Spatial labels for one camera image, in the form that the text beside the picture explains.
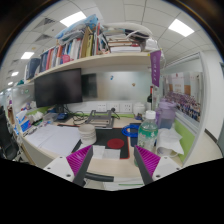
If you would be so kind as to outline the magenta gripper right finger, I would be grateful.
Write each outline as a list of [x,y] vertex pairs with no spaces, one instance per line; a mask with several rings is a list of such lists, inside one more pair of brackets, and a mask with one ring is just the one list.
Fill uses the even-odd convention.
[[140,170],[143,183],[145,185],[152,183],[152,176],[158,166],[160,157],[137,145],[134,146],[134,157]]

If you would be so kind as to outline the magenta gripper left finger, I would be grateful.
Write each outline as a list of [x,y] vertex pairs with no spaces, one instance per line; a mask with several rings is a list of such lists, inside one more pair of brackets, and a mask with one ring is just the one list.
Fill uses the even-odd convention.
[[67,162],[73,171],[73,182],[78,186],[83,186],[84,178],[93,156],[93,146],[86,146],[66,157]]

